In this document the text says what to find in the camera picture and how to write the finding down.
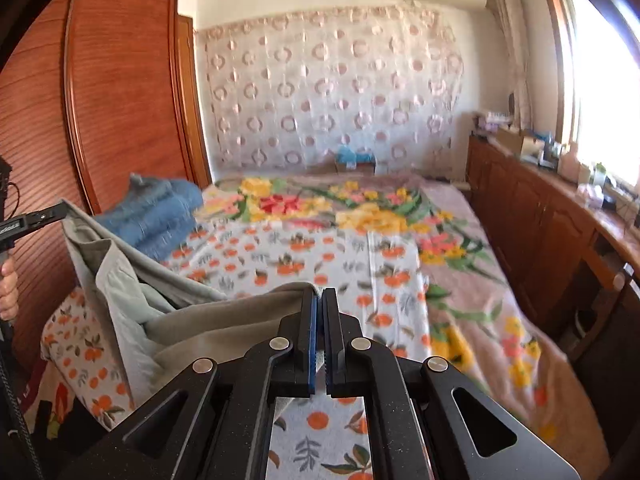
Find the curtain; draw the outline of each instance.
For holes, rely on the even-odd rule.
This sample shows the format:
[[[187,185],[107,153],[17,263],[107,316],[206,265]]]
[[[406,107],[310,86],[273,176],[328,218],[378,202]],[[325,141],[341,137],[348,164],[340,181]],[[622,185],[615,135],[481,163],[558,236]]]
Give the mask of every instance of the curtain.
[[[522,3],[520,0],[495,1],[509,53],[510,85],[514,96],[513,124],[522,130],[531,127],[531,105],[527,89],[529,43]]]

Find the black cable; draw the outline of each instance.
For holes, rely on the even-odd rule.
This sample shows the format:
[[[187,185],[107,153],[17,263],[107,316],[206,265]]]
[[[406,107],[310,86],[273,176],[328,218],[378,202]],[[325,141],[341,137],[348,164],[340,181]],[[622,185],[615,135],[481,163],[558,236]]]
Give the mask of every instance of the black cable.
[[[9,186],[14,186],[15,187],[15,192],[18,194],[18,198],[15,201],[14,210],[11,211],[11,214],[9,215],[9,218],[7,218],[7,220],[8,220],[10,218],[13,218],[14,215],[15,215],[15,212],[18,211],[18,206],[20,205],[20,188],[18,187],[18,185],[15,182],[9,182],[6,186],[7,186],[7,188]]]
[[[40,465],[40,460],[38,459],[38,455],[36,454],[36,450],[33,447],[33,442],[31,441],[31,435],[29,435],[29,430],[27,429],[27,425],[24,421],[24,417],[22,416],[22,412],[20,411],[20,406],[18,405],[18,399],[15,398],[14,390],[11,388],[11,381],[9,379],[9,373],[6,370],[4,365],[4,359],[2,358],[2,354],[0,353],[0,382],[2,383],[2,389],[4,390],[4,398],[7,403],[7,407],[9,408],[9,414],[11,416],[11,420],[14,424],[15,429],[18,432],[18,437],[22,446],[24,447],[24,451],[27,452],[27,458],[31,462],[31,466],[33,467],[33,473],[35,478],[38,480],[46,480],[44,473],[42,471],[42,466]]]

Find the human hand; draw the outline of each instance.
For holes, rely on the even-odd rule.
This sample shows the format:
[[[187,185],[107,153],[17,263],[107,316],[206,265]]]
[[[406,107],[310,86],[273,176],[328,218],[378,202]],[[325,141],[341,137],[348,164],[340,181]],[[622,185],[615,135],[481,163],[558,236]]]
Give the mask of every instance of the human hand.
[[[18,274],[12,256],[2,264],[0,272],[0,319],[9,321],[18,315]]]

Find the wall covering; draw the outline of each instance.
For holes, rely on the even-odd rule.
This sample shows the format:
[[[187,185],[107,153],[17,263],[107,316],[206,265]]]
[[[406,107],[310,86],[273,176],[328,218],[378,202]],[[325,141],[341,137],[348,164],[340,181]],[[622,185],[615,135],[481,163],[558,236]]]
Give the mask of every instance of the wall covering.
[[[463,60],[443,13],[413,5],[288,12],[200,30],[216,177],[332,164],[450,176]]]

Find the gray-green garment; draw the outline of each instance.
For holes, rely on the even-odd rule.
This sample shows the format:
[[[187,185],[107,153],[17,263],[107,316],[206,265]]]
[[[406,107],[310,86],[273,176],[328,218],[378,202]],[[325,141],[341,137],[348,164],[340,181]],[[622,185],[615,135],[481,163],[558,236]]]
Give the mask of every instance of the gray-green garment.
[[[87,306],[120,360],[136,406],[199,357],[222,363],[242,357],[276,335],[283,316],[300,310],[293,282],[260,296],[229,300],[202,283],[174,274],[67,202],[66,244]],[[322,366],[323,355],[316,359]],[[279,399],[276,412],[286,406]]]

